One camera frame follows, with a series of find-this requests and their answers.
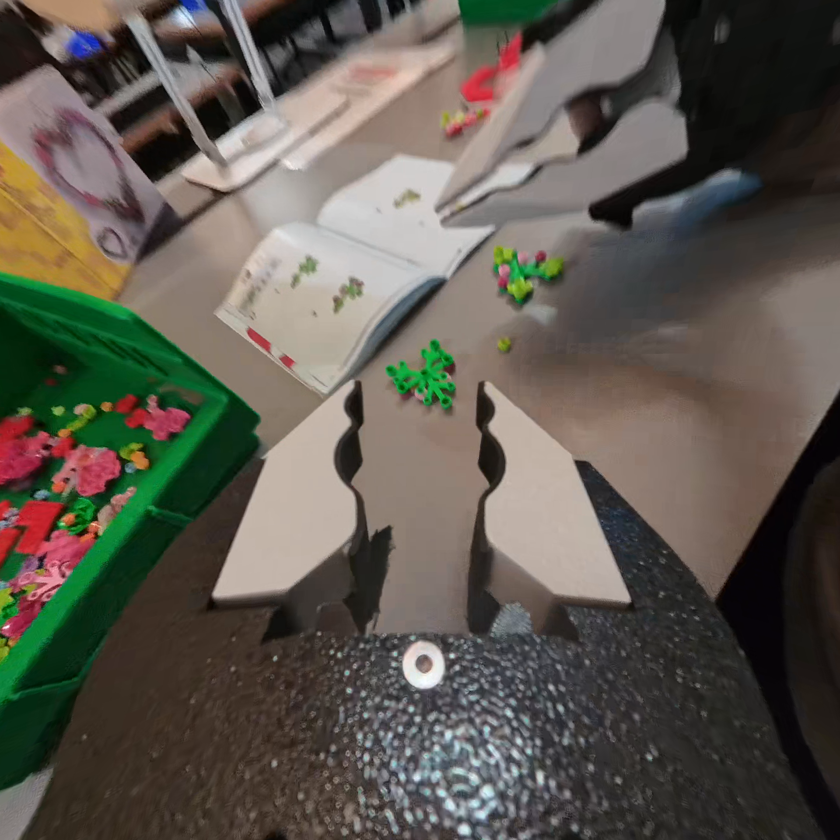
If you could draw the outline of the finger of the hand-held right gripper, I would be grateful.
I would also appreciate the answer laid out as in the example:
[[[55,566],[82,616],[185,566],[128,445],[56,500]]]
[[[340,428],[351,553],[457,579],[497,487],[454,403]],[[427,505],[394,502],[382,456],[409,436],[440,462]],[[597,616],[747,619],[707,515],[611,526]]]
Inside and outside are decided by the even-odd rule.
[[[666,103],[679,111],[676,97],[648,93],[583,152],[568,116],[573,100],[614,91],[645,73],[664,17],[665,7],[589,7],[554,37],[524,49],[517,79],[465,147],[436,204],[519,184],[534,165],[582,155],[643,103]]]
[[[688,150],[685,116],[666,103],[643,103],[582,155],[535,164],[519,184],[458,197],[443,206],[439,218],[450,228],[498,227],[579,213],[682,162]]]

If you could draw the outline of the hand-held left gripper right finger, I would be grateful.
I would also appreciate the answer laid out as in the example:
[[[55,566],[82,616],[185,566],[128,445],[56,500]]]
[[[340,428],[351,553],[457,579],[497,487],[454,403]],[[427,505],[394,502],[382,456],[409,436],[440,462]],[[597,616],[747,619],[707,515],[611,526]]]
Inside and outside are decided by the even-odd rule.
[[[631,610],[572,454],[489,381],[478,384],[476,425],[487,488],[469,554],[469,631],[489,634],[514,605],[525,634],[572,634],[572,606]]]

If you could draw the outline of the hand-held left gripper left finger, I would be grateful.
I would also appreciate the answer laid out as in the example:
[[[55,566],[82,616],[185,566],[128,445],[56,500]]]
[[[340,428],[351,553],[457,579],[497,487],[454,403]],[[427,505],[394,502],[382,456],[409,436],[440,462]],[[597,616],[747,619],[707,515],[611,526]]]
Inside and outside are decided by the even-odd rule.
[[[362,385],[351,380],[268,451],[213,588],[214,607],[273,607],[290,632],[363,632],[356,598],[369,536],[353,484],[363,422]]]

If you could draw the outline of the green leaf lego piece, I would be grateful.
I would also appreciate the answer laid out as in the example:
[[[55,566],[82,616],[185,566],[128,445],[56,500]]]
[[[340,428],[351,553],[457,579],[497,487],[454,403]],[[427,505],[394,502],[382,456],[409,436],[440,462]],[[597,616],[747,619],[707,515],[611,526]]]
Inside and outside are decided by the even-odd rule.
[[[427,407],[438,404],[446,412],[454,404],[455,359],[437,339],[421,350],[418,367],[399,360],[387,365],[385,373],[401,396],[413,396]]]

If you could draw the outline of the red lego pieces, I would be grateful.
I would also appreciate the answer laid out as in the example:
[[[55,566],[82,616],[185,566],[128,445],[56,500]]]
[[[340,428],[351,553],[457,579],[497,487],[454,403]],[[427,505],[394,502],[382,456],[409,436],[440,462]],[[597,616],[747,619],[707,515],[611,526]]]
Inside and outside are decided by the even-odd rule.
[[[522,32],[499,43],[495,62],[479,67],[461,85],[464,103],[469,107],[489,107],[503,99],[517,79],[521,53]]]

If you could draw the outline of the small pink lime lego cluster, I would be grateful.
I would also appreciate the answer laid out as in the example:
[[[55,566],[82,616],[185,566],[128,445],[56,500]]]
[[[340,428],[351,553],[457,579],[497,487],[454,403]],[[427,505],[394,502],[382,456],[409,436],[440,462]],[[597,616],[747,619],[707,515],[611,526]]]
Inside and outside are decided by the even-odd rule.
[[[440,129],[445,138],[451,140],[465,132],[481,126],[490,116],[488,108],[444,111],[440,116]]]

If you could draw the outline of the lime and pink lego cluster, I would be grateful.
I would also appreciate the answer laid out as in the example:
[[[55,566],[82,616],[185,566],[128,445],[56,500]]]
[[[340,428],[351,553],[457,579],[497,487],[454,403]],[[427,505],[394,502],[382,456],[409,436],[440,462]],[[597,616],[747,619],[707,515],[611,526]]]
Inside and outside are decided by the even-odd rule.
[[[540,250],[531,255],[515,248],[497,246],[493,250],[493,273],[497,290],[517,306],[532,299],[536,284],[551,283],[564,273],[564,259]]]

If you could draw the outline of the pile of loose lego pieces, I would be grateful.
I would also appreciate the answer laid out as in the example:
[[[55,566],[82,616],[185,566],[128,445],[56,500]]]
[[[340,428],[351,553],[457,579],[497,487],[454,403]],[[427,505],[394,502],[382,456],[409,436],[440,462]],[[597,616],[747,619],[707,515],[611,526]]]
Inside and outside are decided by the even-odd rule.
[[[195,413],[158,390],[2,417],[2,660]]]

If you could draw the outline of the lego box with heart picture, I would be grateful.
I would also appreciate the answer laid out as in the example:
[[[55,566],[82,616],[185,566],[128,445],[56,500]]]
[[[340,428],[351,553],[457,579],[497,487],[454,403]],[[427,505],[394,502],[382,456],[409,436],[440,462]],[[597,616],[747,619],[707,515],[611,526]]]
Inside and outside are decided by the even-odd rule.
[[[1,269],[116,301],[173,215],[58,69],[2,88]]]

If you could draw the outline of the blue cloth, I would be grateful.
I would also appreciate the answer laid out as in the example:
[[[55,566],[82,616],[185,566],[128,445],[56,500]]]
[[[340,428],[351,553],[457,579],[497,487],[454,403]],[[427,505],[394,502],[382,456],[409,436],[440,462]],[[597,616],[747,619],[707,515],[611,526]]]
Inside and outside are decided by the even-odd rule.
[[[727,169],[686,189],[677,202],[673,222],[687,228],[748,201],[764,188],[754,173]]]

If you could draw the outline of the green plastic crate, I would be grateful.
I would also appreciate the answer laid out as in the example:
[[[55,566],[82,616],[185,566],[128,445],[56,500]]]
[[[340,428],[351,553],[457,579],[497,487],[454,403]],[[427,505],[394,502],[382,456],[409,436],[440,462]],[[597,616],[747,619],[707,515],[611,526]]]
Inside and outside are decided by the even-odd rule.
[[[525,25],[537,20],[559,1],[458,1],[467,26]]]
[[[1,414],[161,390],[196,413],[2,660],[2,789],[38,772],[111,626],[163,552],[255,453],[259,416],[117,303],[2,275]]]

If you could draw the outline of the open instruction booklet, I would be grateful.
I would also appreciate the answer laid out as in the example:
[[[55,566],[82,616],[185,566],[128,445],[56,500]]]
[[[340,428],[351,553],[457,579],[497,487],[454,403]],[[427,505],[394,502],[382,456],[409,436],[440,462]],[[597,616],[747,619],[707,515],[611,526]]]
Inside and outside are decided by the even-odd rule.
[[[315,222],[273,228],[217,317],[329,396],[495,231],[441,225],[434,205],[454,168],[398,154],[332,194]]]

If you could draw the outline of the dark chair seat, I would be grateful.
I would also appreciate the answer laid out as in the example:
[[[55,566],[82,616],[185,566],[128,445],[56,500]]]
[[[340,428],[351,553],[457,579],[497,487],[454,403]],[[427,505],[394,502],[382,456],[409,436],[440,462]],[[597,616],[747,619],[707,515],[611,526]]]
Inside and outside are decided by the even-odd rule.
[[[800,774],[825,837],[839,829],[839,462],[816,476],[784,572],[784,659],[803,742]]]

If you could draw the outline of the wooden top white stand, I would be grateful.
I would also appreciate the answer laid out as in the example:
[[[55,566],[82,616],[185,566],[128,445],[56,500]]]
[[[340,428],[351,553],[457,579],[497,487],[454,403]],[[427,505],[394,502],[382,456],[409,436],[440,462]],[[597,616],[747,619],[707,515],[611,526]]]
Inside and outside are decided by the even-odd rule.
[[[234,46],[245,59],[260,110],[226,134],[220,143],[210,139],[193,105],[182,91],[145,16],[150,2],[33,1],[34,13],[53,23],[95,33],[127,25],[154,74],[189,129],[201,155],[184,169],[185,179],[221,193],[252,182],[338,118],[350,101],[330,89],[276,98],[239,2],[222,1],[222,23],[231,25]]]

